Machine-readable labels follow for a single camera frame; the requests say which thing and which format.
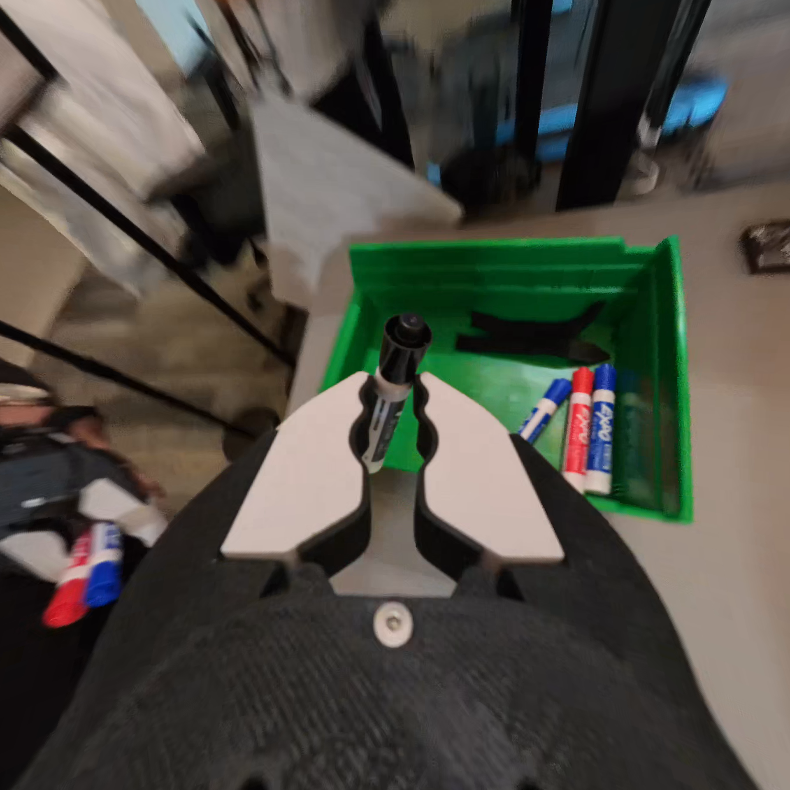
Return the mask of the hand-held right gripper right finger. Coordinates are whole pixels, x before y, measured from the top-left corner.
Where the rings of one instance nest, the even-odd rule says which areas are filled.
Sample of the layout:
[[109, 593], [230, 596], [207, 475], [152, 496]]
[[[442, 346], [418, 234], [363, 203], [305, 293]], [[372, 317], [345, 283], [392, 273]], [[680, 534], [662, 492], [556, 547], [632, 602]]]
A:
[[519, 455], [525, 443], [431, 373], [415, 385], [415, 541], [438, 568], [561, 562], [565, 553]]

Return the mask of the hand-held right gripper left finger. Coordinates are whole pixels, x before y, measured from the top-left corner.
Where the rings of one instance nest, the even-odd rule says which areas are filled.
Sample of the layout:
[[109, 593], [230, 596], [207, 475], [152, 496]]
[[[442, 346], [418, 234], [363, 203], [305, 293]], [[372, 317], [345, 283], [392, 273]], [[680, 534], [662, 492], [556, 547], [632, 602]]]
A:
[[351, 429], [368, 378], [350, 375], [282, 422], [221, 545], [223, 558], [295, 564], [311, 540], [328, 537], [362, 505], [365, 471]]

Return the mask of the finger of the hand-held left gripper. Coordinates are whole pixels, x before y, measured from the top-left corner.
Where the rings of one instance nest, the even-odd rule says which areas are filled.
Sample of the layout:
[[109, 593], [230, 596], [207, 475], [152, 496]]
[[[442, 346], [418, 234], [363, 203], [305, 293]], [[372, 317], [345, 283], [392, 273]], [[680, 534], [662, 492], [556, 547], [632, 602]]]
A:
[[112, 522], [147, 548], [152, 548], [168, 528], [167, 519], [157, 506], [106, 478], [96, 479], [81, 490], [77, 508], [85, 518]]
[[25, 573], [52, 584], [70, 564], [65, 539], [49, 530], [10, 534], [1, 540], [1, 554]]

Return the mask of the red dry erase marker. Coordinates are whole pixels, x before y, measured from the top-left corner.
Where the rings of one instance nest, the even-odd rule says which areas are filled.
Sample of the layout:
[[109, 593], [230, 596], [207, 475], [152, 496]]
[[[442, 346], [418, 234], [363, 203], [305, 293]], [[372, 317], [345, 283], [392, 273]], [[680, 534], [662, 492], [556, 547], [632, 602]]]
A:
[[56, 583], [42, 623], [53, 630], [68, 627], [88, 611], [85, 590], [91, 574], [92, 534], [86, 529], [75, 541], [68, 564]]
[[587, 367], [574, 372], [561, 453], [560, 472], [580, 494], [586, 492], [594, 379], [594, 372]]

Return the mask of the blue dry erase marker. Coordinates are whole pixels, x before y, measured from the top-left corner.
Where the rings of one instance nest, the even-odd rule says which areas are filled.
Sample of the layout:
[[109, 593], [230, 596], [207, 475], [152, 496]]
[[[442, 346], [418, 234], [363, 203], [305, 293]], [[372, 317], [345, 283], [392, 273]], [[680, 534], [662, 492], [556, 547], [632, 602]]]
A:
[[518, 435], [529, 444], [533, 444], [538, 440], [553, 419], [558, 408], [568, 399], [571, 390], [571, 380], [554, 379], [543, 397], [521, 424]]
[[123, 538], [116, 524], [106, 520], [95, 522], [83, 597], [87, 608], [105, 607], [119, 598], [123, 587], [123, 559]]
[[609, 363], [595, 371], [585, 487], [604, 497], [613, 485], [616, 380], [616, 369]]

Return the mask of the green plastic bin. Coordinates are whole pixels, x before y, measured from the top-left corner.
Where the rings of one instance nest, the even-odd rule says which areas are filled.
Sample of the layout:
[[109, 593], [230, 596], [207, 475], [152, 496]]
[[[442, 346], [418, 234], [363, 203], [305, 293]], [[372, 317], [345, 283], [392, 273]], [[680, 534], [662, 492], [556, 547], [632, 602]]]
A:
[[581, 337], [616, 369], [613, 477], [601, 510], [689, 524], [694, 518], [686, 305], [678, 237], [656, 246], [617, 238], [359, 243], [353, 291], [322, 390], [372, 374], [386, 321], [413, 312], [433, 341], [420, 365], [516, 432], [553, 379], [580, 363], [456, 350], [472, 314], [529, 321], [604, 308]]

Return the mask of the black dry erase marker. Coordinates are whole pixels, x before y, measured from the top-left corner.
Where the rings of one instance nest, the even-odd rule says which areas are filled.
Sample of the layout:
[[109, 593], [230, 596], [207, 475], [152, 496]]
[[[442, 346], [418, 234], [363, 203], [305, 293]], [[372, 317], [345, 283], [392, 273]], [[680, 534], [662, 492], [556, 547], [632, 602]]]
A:
[[379, 364], [374, 374], [376, 399], [362, 462], [379, 472], [406, 405], [418, 368], [432, 343], [432, 332], [419, 314], [393, 315], [385, 324]]

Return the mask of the thin black metal rod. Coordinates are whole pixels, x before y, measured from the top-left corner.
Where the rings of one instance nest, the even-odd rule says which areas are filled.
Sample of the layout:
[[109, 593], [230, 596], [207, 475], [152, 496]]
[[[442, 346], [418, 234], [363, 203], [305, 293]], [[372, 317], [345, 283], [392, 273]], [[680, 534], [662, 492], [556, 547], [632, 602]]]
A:
[[102, 197], [82, 178], [76, 175], [63, 162], [58, 160], [43, 145], [38, 143], [20, 126], [14, 125], [3, 136], [40, 165], [45, 172], [51, 175], [67, 190], [78, 196], [83, 202], [93, 208], [126, 237], [131, 239], [146, 253], [179, 279], [200, 299], [210, 304], [234, 325], [240, 328], [248, 337], [252, 338], [275, 358], [295, 370], [295, 357], [277, 346], [252, 322], [248, 321], [239, 311], [225, 301], [211, 286], [204, 282], [197, 274], [180, 263], [165, 247], [146, 234], [132, 220], [126, 217], [106, 198]]
[[251, 440], [256, 438], [255, 433], [236, 426], [227, 420], [221, 419], [210, 411], [201, 409], [191, 403], [185, 402], [184, 400], [180, 400], [170, 393], [158, 390], [146, 384], [145, 382], [134, 379], [102, 362], [88, 358], [84, 355], [77, 354], [71, 350], [65, 349], [58, 344], [52, 343], [51, 341], [39, 338], [29, 332], [15, 327], [14, 325], [11, 325], [6, 321], [1, 321], [1, 337], [4, 340], [20, 344], [36, 353], [43, 354], [50, 359], [63, 362], [64, 364], [67, 364], [88, 376], [104, 381], [109, 381], [125, 390], [130, 390], [151, 400], [165, 404], [172, 409], [183, 411], [200, 420], [204, 420], [208, 423], [221, 427], [225, 431], [234, 435]]

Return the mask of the pale flat board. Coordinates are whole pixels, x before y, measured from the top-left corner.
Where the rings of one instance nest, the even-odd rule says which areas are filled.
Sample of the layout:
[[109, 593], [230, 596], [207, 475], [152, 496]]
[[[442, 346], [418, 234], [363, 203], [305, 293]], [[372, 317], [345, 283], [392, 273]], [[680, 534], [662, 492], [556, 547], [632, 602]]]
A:
[[351, 239], [460, 222], [457, 201], [321, 114], [271, 88], [250, 109], [278, 301], [311, 311], [325, 265]]

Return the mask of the small dark object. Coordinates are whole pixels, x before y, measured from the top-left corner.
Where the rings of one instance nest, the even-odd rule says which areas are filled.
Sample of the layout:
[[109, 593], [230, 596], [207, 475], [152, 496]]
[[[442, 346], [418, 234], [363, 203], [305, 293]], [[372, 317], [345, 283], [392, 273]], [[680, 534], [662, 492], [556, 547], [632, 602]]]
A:
[[752, 276], [789, 273], [789, 219], [746, 227], [739, 248]]

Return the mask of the black metal post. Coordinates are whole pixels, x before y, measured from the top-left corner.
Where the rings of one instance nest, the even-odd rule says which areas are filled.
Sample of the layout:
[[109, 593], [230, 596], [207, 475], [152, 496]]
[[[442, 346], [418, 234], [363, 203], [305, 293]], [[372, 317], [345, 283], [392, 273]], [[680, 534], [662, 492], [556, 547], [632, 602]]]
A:
[[556, 212], [615, 202], [640, 129], [657, 142], [710, 4], [598, 2]]
[[536, 160], [552, 6], [552, 1], [511, 3], [511, 16], [518, 23], [513, 144], [530, 163]]

